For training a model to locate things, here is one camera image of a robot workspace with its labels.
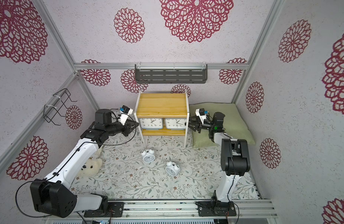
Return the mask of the grey square alarm clock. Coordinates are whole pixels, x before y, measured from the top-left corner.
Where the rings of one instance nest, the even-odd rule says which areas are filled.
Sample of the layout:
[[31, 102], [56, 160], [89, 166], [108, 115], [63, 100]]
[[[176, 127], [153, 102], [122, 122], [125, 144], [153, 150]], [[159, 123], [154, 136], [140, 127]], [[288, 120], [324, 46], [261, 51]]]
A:
[[186, 126], [186, 118], [165, 118], [165, 127], [169, 130], [185, 130]]
[[160, 130], [164, 127], [162, 118], [140, 118], [139, 123], [144, 130]]

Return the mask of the wooden two-tier white-frame shelf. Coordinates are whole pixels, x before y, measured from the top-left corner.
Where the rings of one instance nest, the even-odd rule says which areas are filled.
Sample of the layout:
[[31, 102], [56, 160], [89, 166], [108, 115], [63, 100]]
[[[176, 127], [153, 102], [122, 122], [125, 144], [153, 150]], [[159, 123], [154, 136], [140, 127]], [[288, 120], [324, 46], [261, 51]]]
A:
[[[188, 123], [190, 117], [188, 93], [138, 93], [134, 117], [139, 122], [139, 133], [144, 146], [148, 145], [149, 136], [183, 136], [183, 148], [187, 146]], [[148, 129], [141, 119], [162, 120], [161, 129], [156, 127]], [[165, 119], [185, 119], [184, 129], [168, 129]]]

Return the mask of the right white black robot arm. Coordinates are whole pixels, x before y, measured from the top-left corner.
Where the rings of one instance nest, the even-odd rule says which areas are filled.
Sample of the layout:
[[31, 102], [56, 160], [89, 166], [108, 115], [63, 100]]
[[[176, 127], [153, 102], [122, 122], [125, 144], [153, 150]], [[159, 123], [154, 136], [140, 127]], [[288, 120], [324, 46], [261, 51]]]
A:
[[221, 169], [224, 175], [212, 196], [212, 201], [230, 203], [231, 195], [239, 180], [250, 171], [248, 143], [244, 139], [233, 138], [225, 132], [223, 113], [215, 112], [213, 117], [210, 117], [208, 111], [201, 108], [196, 109], [195, 114], [189, 118], [188, 127], [199, 133], [207, 130], [209, 139], [220, 146]]

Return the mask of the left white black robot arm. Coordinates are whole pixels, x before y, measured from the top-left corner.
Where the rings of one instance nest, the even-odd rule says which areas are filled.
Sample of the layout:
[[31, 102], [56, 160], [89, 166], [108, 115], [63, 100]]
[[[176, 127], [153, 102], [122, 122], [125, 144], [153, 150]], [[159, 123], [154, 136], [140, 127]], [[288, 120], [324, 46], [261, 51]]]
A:
[[74, 212], [88, 211], [94, 214], [109, 213], [106, 196], [98, 194], [75, 195], [70, 187], [88, 159], [96, 153], [110, 136], [123, 134], [127, 137], [136, 132], [139, 123], [131, 117], [133, 109], [122, 106], [120, 115], [113, 118], [113, 111], [100, 109], [95, 120], [81, 135], [68, 156], [45, 178], [35, 179], [30, 185], [33, 206], [37, 212], [65, 218]]

